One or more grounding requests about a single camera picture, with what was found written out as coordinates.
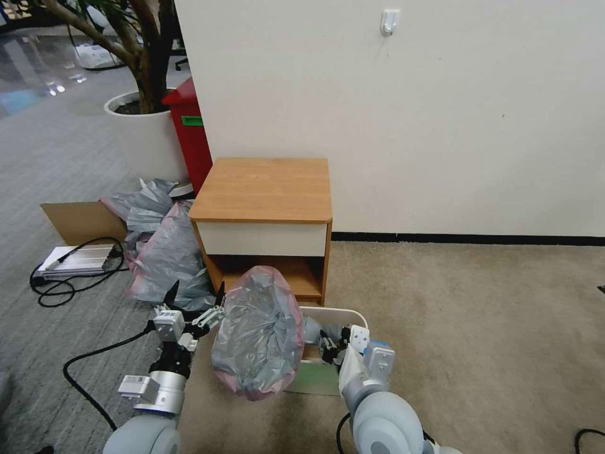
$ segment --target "soil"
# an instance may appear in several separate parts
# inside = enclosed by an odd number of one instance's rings
[[[168,107],[165,107],[161,112],[165,112],[168,110]],[[115,109],[116,114],[123,115],[140,115],[141,114],[141,106],[139,104],[139,100],[130,101],[129,103],[119,105]]]

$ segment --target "open shelf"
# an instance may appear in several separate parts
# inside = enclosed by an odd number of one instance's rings
[[[323,257],[292,257],[276,255],[206,255],[212,285],[225,281],[225,290],[255,265],[277,268],[288,282],[299,303],[320,303],[323,279]]]

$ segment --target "black cable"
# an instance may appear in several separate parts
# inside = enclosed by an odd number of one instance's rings
[[[575,454],[581,454],[580,453],[580,439],[582,438],[582,435],[584,435],[585,433],[596,433],[598,435],[602,435],[605,436],[605,432],[601,432],[600,430],[597,429],[581,429],[578,431],[578,433],[575,435],[575,439],[574,439],[574,447],[575,447]]]
[[[42,264],[38,264],[36,266],[36,268],[34,268],[30,274],[30,288],[39,295],[38,304],[40,306],[46,307],[46,308],[55,308],[58,306],[62,306],[64,304],[70,302],[73,299],[73,297],[76,295],[76,293],[80,293],[80,292],[89,290],[93,287],[96,287],[101,282],[106,281],[107,279],[112,277],[118,271],[128,271],[128,268],[122,268],[122,265],[124,264],[124,248],[122,247],[122,243],[120,243],[120,240],[118,240],[112,236],[100,236],[98,238],[93,238],[92,240],[89,240],[86,243],[82,243],[82,244],[80,244],[80,246],[73,248],[71,251],[67,252],[65,255],[60,257],[58,259],[58,261],[60,263],[63,262],[66,258],[68,258],[74,252],[82,249],[84,246],[88,246],[90,243],[93,243],[93,242],[96,242],[99,240],[109,240],[109,241],[113,242],[115,244],[115,246],[118,248],[117,252],[120,257],[120,263],[118,264],[118,266],[116,266],[116,268],[108,270],[108,271],[103,271],[103,272],[96,273],[96,274],[89,274],[87,276],[71,276],[71,277],[68,277],[67,279],[45,279],[42,276],[34,277],[34,275],[36,274],[36,271],[38,271],[38,268],[40,268],[42,266]],[[92,284],[87,285],[86,287],[83,287],[83,288],[79,288],[79,289],[75,288],[74,285],[70,282],[71,279],[76,279],[79,277],[101,277],[101,276],[102,276],[102,278],[99,279],[98,281],[93,282]],[[55,285],[46,289],[45,291],[38,290],[38,287],[46,285],[46,284],[52,284],[52,283],[54,283]],[[55,288],[57,288],[61,285],[68,286],[68,290],[53,292],[53,290]],[[46,304],[42,301],[44,299],[44,297],[46,297],[46,296],[60,296],[60,295],[69,295],[69,296],[66,299],[64,299],[63,301],[60,301],[56,304]]]
[[[342,430],[342,426],[345,425],[345,422],[347,422],[347,419],[349,419],[350,417],[351,413],[345,414],[338,423],[338,427],[336,428],[336,447],[338,448],[338,454],[345,454],[342,450],[342,445],[340,444],[340,431]]]
[[[424,430],[422,431],[422,436],[424,437],[424,439],[429,440],[433,445],[435,444],[435,440],[433,439],[433,437],[427,434]]]
[[[99,353],[103,353],[106,352],[108,350],[112,350],[115,349],[117,347],[121,347],[122,345],[126,345],[132,341],[136,341],[138,338],[152,332],[155,329],[153,322],[150,320],[147,322],[147,326],[145,327],[145,329],[143,331],[141,331],[138,334],[135,334],[132,337],[129,337],[128,339],[122,340],[116,344],[112,344],[108,347],[103,347],[99,350],[94,350],[91,351],[89,353],[84,353],[81,355],[76,356],[75,358],[70,359],[68,362],[66,362],[65,364],[63,364],[63,376],[65,377],[65,379],[69,382],[70,385],[72,385],[81,395],[84,396],[84,398],[90,402],[90,404],[97,409],[97,411],[105,418],[105,420],[107,421],[107,424],[109,424],[109,426],[112,428],[112,430],[116,430],[117,426],[115,425],[115,422],[113,421],[113,419],[107,414],[107,412],[105,411],[105,409],[88,393],[86,392],[86,390],[81,387],[76,380],[74,380],[74,378],[69,374],[69,367],[70,365],[72,365],[73,363],[75,363],[76,361],[79,361],[80,359],[84,359],[84,358],[88,358],[90,356],[94,356],[96,354]]]

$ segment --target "green label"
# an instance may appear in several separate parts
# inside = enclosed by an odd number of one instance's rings
[[[181,121],[183,126],[204,126],[202,118],[197,115],[181,115]]]

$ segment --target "floor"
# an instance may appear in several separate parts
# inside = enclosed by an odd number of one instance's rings
[[[439,443],[568,454],[578,428],[605,427],[604,270],[602,248],[334,242],[326,305],[394,347],[391,389]],[[212,374],[210,347],[187,383],[185,454],[336,452],[340,397],[247,402]],[[605,439],[582,446],[603,453]]]
[[[62,364],[140,331],[149,306],[124,295],[130,277],[121,273],[66,306],[44,309],[36,304],[28,276],[62,244],[41,203],[93,201],[138,188],[103,112],[105,101],[135,84],[126,68],[78,69],[64,37],[26,38],[0,35],[0,100],[19,91],[39,94],[29,105],[17,96],[2,104],[0,113],[0,369],[9,369],[16,385],[0,419],[0,452],[30,454],[46,443],[58,453],[96,453],[110,430],[68,386]],[[80,83],[72,79],[77,74],[84,79]],[[172,66],[168,81],[174,86],[189,76],[187,66],[182,72]],[[56,96],[44,93],[48,81],[54,81]],[[127,371],[146,373],[156,346],[149,336],[132,348],[73,366],[118,425],[134,414],[117,394],[119,382]]]
[[[136,188],[102,110],[134,82],[124,68],[77,69],[64,37],[26,38],[0,36],[0,96],[37,94],[0,102],[0,369],[16,386],[0,452],[99,453],[110,430],[61,366],[138,332],[149,307],[124,295],[128,273],[57,309],[36,304],[27,277],[61,243],[40,203]],[[169,84],[188,76],[171,72]],[[605,427],[604,269],[604,250],[591,247],[334,243],[327,304],[361,311],[395,347],[392,389],[438,441],[465,454],[569,453],[578,428]],[[145,373],[156,346],[149,336],[74,367],[118,425],[134,414],[116,393],[122,375]],[[185,453],[335,452],[339,398],[282,393],[249,404],[207,363],[200,351],[188,382]],[[584,448],[602,453],[605,441],[589,437]]]

